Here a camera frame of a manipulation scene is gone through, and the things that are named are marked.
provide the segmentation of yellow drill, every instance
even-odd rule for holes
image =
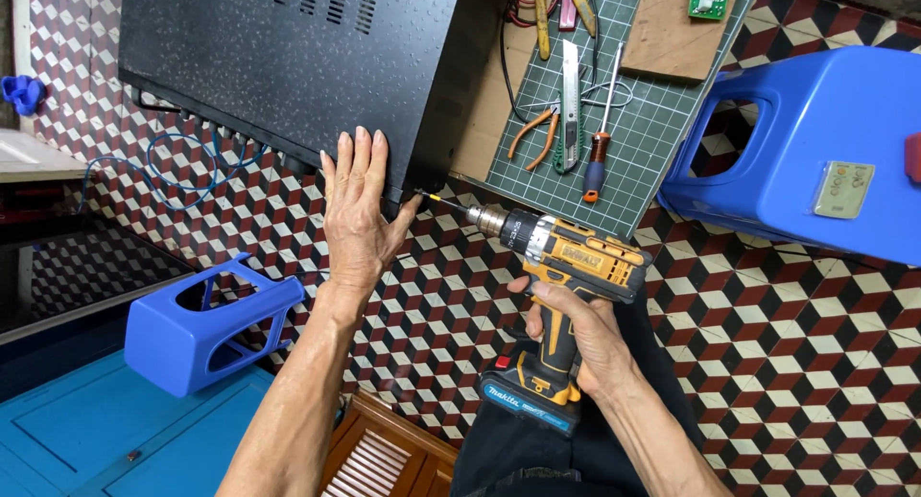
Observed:
[[[579,423],[581,398],[576,385],[576,337],[569,317],[547,307],[531,292],[531,285],[535,281],[562,285],[586,302],[602,298],[633,303],[652,255],[550,215],[465,207],[420,193],[463,211],[480,232],[497,237],[500,244],[524,255],[523,269],[531,278],[525,293],[541,304],[540,351],[516,345],[511,356],[498,356],[480,375],[480,397],[521,418],[572,435]]]

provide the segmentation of cutting mat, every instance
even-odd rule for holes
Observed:
[[[714,63],[723,62],[753,2],[736,1]],[[602,32],[598,73],[598,81],[601,83],[611,77],[614,52],[618,42],[626,41],[639,0],[597,0],[597,3]],[[582,28],[581,22],[576,32],[558,33],[558,15],[557,10],[551,19],[550,60],[541,60],[536,52],[531,56],[516,99],[518,105],[556,98],[563,86],[560,72],[563,65],[562,40],[570,40],[579,46],[583,66],[591,64],[592,41],[589,33]],[[577,169],[566,175],[558,175],[554,171],[550,154],[533,173],[524,169],[543,148],[547,138],[546,126],[531,131],[519,142],[515,158],[508,159],[508,147],[524,126],[521,121],[510,116],[499,141],[496,157],[482,184],[535,209],[627,238],[637,228],[659,188],[715,74],[716,68],[711,71],[707,81],[694,87],[667,80],[621,77],[621,81],[633,89],[634,100],[623,109],[612,109],[609,123],[612,142],[606,162],[607,176],[601,198],[594,204],[582,201],[582,175],[585,173],[591,134],[598,130],[604,113],[604,107],[600,106],[583,105],[586,146],[582,150],[582,160]],[[583,89],[588,86],[583,81]],[[595,92],[592,98],[603,101],[606,91],[599,91],[602,92]],[[621,92],[616,94],[616,103],[626,99]],[[528,117],[539,114],[543,107],[534,110],[536,112],[527,114]]]

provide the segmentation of black pants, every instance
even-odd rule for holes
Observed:
[[[649,323],[646,287],[633,304],[616,303],[614,316],[630,353],[688,438],[702,448],[704,437],[678,383],[668,353]],[[614,431],[591,398],[582,397],[582,418],[573,437],[520,420],[484,401],[454,463],[451,497],[462,497],[520,468],[579,470],[582,480],[614,487],[624,495],[647,495]]]

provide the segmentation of blue plastic stool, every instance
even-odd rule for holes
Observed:
[[[771,240],[921,264],[921,185],[904,173],[921,132],[921,56],[852,46],[720,75],[662,182],[659,202],[685,218]],[[688,176],[717,103],[750,100],[758,119],[725,173]],[[828,161],[873,164],[857,218],[812,212]]]
[[[184,397],[288,345],[279,343],[288,309],[304,300],[304,287],[295,278],[272,281],[240,264],[249,254],[211,267],[131,303],[124,340],[124,360],[176,397]],[[213,279],[221,272],[236,274],[259,291],[211,308]],[[180,292],[204,283],[201,311],[177,303]],[[267,317],[272,328],[265,348],[249,350],[233,337]]]

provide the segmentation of blue cable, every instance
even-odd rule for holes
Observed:
[[[211,158],[211,183],[209,183],[208,185],[204,187],[193,187],[193,186],[188,186],[188,185],[180,185],[179,183],[174,183],[170,180],[167,180],[167,178],[163,176],[163,173],[160,173],[160,171],[156,168],[153,161],[151,161],[151,156],[150,156],[150,152],[154,150],[154,145],[156,144],[156,141],[160,139],[164,139],[164,138],[191,139],[192,141],[195,141],[196,143],[201,145],[201,148],[204,150],[204,152],[207,153],[208,157]],[[261,159],[262,157],[262,154],[264,154],[265,150],[268,148],[267,145],[262,145],[262,149],[259,150],[259,153],[257,153],[255,157],[253,157],[249,161],[243,162],[243,155],[246,153],[246,147],[244,146],[243,150],[240,150],[239,162],[236,164],[236,166],[232,166],[229,163],[227,163],[227,161],[224,160],[224,157],[218,152],[218,150],[220,149],[217,146],[217,136],[214,132],[212,132],[211,134],[211,146],[213,147],[213,151],[208,150],[208,147],[205,146],[204,143],[202,143],[199,138],[195,138],[194,136],[186,136],[185,134],[163,134],[162,136],[158,136],[154,138],[152,141],[150,141],[150,144],[147,145],[147,150],[144,151],[144,157],[147,160],[147,166],[149,166],[150,169],[154,171],[154,176],[157,179],[159,179],[161,182],[167,185],[175,186],[178,189],[183,190],[183,191],[203,191],[205,192],[203,195],[201,195],[201,197],[198,198],[198,200],[195,200],[191,204],[182,206],[180,208],[169,205],[169,203],[167,202],[167,197],[164,196],[162,193],[160,193],[159,188],[154,186],[153,179],[150,177],[150,175],[148,175],[144,171],[143,168],[138,168],[137,166],[134,166],[131,163],[131,161],[127,159],[121,159],[121,157],[105,155],[102,157],[97,157],[96,159],[89,161],[89,163],[86,164],[86,173],[83,174],[83,189],[80,192],[80,205],[77,206],[76,213],[79,214],[80,211],[83,209],[83,205],[86,203],[86,186],[89,184],[89,173],[92,173],[93,164],[96,164],[99,161],[116,161],[116,162],[127,163],[128,166],[132,170],[134,170],[135,172],[141,173],[141,177],[144,179],[144,183],[147,184],[147,187],[150,188],[150,191],[154,194],[154,197],[159,203],[166,206],[167,209],[172,209],[174,211],[184,211],[186,209],[191,208],[192,206],[197,205],[199,202],[201,202],[201,200],[204,200],[204,197],[207,197],[208,193],[210,193],[217,186],[226,184],[230,179],[233,178],[234,175],[236,175],[236,172],[238,172],[240,169],[246,168],[248,165],[254,163],[255,161],[259,161],[259,159]],[[219,172],[219,170],[217,169],[218,162],[220,162],[221,165],[231,170],[230,174],[224,177],[224,180],[221,182],[216,182],[217,173]]]

